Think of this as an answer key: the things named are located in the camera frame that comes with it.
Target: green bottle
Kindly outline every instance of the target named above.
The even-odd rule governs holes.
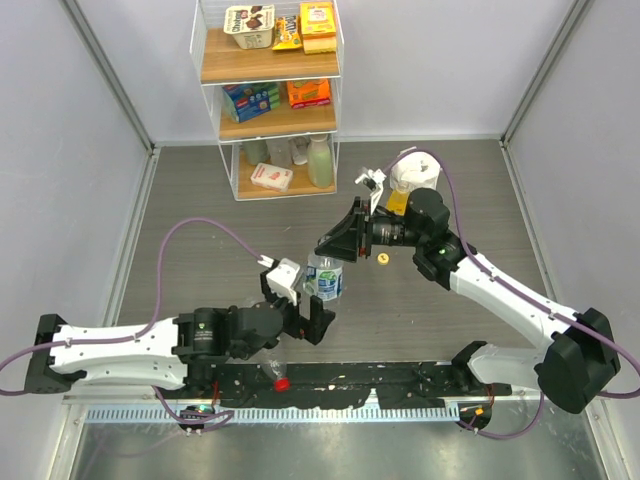
[[[333,156],[327,145],[327,134],[309,135],[307,150],[309,180],[318,188],[327,188],[333,182]]]

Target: table surface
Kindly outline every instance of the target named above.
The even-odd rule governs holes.
[[[333,195],[236,202],[217,147],[165,148],[146,209],[119,324],[147,322],[155,303],[155,269],[160,241],[185,217],[216,219],[265,255],[306,263],[317,239],[343,218],[355,195],[362,166],[386,165],[413,144],[343,143],[338,192]],[[453,173],[465,233],[498,268],[543,292],[512,184],[497,141],[423,142]],[[451,206],[444,177],[438,190]],[[500,346],[527,341],[472,301],[429,283],[416,271],[412,250],[384,250],[387,266],[375,258],[346,264],[341,299],[324,341],[313,347],[285,338],[289,361],[447,360],[473,340]],[[161,318],[197,307],[227,307],[260,299],[261,268],[230,237],[206,225],[179,231],[164,266]]]

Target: white wall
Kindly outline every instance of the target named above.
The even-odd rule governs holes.
[[[0,357],[102,321],[145,158],[59,2],[0,3]],[[21,389],[27,361],[2,372]],[[60,396],[0,397],[2,478],[42,480]]]
[[[593,2],[513,142],[536,232],[562,300],[593,306],[640,357],[640,3]],[[612,391],[638,388],[622,360]],[[640,478],[640,399],[613,401]]]
[[[343,134],[502,133],[571,3],[341,0]],[[80,4],[154,140],[213,141],[189,57],[195,0]]]

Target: snack box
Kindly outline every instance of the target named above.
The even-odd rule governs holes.
[[[240,48],[271,46],[276,9],[273,5],[240,5],[227,8],[224,33],[232,35]]]
[[[331,103],[331,85],[327,78],[319,80],[290,80],[287,93],[291,108],[315,107]]]
[[[286,192],[292,179],[292,170],[266,163],[259,163],[251,175],[251,183],[254,185],[279,192]]]
[[[224,85],[224,111],[242,123],[280,106],[280,92],[275,82]]]
[[[336,34],[333,3],[309,2],[300,4],[300,24],[302,37],[323,37]]]

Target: food package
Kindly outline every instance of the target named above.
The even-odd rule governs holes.
[[[294,110],[331,103],[331,84],[329,79],[290,80],[287,82],[289,105]]]
[[[302,37],[331,37],[336,34],[336,20],[332,2],[309,2],[300,4]]]
[[[279,192],[286,192],[292,179],[293,171],[266,163],[259,163],[251,175],[254,185]]]
[[[300,17],[297,15],[278,17],[273,50],[295,50],[298,48],[302,48]]]
[[[222,91],[224,111],[237,123],[280,106],[280,91],[275,82],[224,85]]]
[[[312,53],[335,52],[337,49],[338,42],[336,37],[304,39],[304,53],[307,55]]]
[[[273,5],[229,7],[224,16],[223,31],[232,35],[240,48],[270,47],[275,11]]]

